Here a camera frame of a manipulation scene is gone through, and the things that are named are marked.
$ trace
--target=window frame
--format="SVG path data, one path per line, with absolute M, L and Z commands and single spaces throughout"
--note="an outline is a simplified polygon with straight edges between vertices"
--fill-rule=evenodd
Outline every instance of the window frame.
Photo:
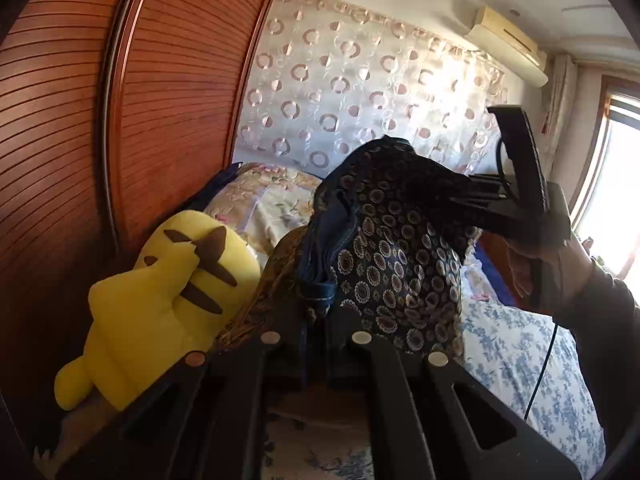
M 600 170 L 604 163 L 609 140 L 609 107 L 612 94 L 621 94 L 640 100 L 640 83 L 609 75 L 602 76 L 598 113 L 593 128 L 593 135 L 591 136 L 589 151 L 575 192 L 569 202 L 572 228 L 578 225 L 578 222 L 589 205 L 600 175 Z

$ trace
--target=plush ear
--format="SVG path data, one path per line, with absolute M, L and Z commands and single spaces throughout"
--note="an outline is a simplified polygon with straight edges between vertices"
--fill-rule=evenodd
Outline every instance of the plush ear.
M 222 307 L 219 306 L 218 302 L 213 298 L 207 296 L 204 292 L 202 292 L 197 286 L 193 285 L 191 282 L 187 282 L 184 289 L 180 293 L 180 295 L 187 301 L 191 301 L 196 306 L 199 306 L 201 309 L 206 310 L 212 314 L 222 314 Z
M 226 228 L 222 225 L 213 229 L 204 238 L 194 241 L 196 254 L 200 258 L 198 267 L 206 270 L 227 285 L 238 286 L 235 277 L 218 261 L 222 253 L 225 252 L 225 243 Z

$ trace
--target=hand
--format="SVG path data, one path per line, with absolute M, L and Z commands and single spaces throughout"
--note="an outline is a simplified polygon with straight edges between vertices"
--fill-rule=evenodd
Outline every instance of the hand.
M 530 272 L 533 259 L 540 259 L 553 269 L 556 287 L 562 291 L 561 304 L 571 301 L 584 288 L 593 272 L 593 263 L 589 255 L 573 233 L 559 250 L 531 248 L 513 240 L 506 242 L 513 284 L 521 298 L 527 298 L 533 290 Z M 542 314 L 553 315 L 554 312 L 547 311 Z

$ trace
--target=person's arm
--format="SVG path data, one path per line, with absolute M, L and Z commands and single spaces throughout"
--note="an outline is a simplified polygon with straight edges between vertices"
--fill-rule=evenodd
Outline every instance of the person's arm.
M 575 235 L 559 251 L 508 243 L 521 295 L 531 292 L 529 258 L 540 258 L 554 268 L 556 286 L 562 279 L 562 301 L 545 313 L 574 336 L 609 455 L 640 407 L 640 309 L 626 285 L 591 260 Z

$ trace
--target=air conditioner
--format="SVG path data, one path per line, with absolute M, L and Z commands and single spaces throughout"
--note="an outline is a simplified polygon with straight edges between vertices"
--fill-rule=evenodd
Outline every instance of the air conditioner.
M 474 27 L 465 38 L 526 82 L 541 87 L 549 80 L 545 75 L 546 52 L 495 10 L 489 7 L 479 9 Z

